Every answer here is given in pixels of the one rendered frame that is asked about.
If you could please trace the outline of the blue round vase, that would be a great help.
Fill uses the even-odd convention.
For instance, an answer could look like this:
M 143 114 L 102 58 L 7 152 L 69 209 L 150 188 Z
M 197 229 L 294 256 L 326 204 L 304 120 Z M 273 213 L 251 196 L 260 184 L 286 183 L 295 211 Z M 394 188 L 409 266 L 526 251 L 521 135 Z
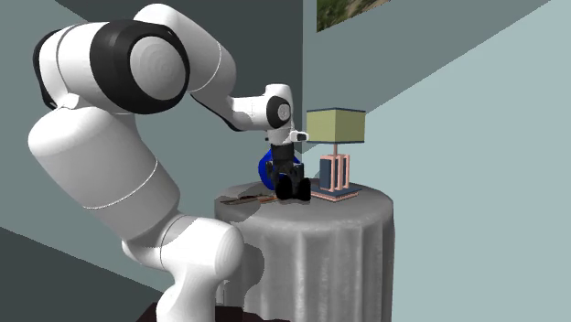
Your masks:
M 261 181 L 265 184 L 265 186 L 271 190 L 275 190 L 276 187 L 283 188 L 287 182 L 289 182 L 293 188 L 299 183 L 299 181 L 292 181 L 291 178 L 287 175 L 281 174 L 280 178 L 276 181 L 271 181 L 266 174 L 265 171 L 265 161 L 269 159 L 269 150 L 268 152 L 260 159 L 258 164 L 258 174 Z

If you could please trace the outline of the brown flat wooden utensil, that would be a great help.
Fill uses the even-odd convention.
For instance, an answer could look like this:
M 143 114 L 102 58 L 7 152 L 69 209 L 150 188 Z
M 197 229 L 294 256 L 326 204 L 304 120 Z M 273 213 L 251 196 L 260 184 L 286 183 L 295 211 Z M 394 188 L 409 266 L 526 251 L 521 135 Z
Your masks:
M 260 204 L 268 203 L 277 200 L 276 195 L 268 194 L 257 194 L 257 195 L 244 195 L 237 198 L 221 200 L 221 204 L 225 205 L 239 205 L 245 203 L 257 202 Z

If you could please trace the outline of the table lamp with green shade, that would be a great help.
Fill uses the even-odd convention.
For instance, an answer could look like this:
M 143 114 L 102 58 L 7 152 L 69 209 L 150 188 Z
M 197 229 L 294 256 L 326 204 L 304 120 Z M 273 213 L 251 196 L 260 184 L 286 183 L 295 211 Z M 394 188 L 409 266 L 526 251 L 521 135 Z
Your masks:
M 366 112 L 349 108 L 307 111 L 308 143 L 332 145 L 332 153 L 319 159 L 318 184 L 311 195 L 331 202 L 354 198 L 360 189 L 350 183 L 350 156 L 339 152 L 339 145 L 363 144 Z

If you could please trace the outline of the round table with grey cloth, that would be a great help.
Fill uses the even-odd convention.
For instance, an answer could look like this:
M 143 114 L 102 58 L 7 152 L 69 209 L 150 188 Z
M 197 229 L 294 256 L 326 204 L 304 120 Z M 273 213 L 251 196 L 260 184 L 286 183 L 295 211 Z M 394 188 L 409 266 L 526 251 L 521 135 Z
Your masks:
M 216 219 L 244 239 L 241 266 L 219 288 L 222 303 L 265 320 L 392 322 L 393 201 L 361 186 L 339 202 L 230 203 L 267 191 L 243 184 L 214 201 Z

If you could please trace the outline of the dark robot stand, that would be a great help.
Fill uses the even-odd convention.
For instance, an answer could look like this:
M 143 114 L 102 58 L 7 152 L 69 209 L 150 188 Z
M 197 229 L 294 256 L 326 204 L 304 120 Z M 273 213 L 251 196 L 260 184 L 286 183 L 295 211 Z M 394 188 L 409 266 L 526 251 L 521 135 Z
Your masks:
M 156 322 L 156 305 L 153 302 L 136 322 Z M 284 319 L 263 319 L 255 313 L 245 312 L 237 306 L 215 306 L 215 322 L 290 322 Z

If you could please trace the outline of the wall picture with green landscape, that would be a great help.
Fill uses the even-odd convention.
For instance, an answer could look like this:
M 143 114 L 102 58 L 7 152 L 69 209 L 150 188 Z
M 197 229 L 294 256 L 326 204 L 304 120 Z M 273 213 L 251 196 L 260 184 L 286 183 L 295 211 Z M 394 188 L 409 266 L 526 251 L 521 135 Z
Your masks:
M 316 31 L 333 27 L 392 0 L 316 0 Z

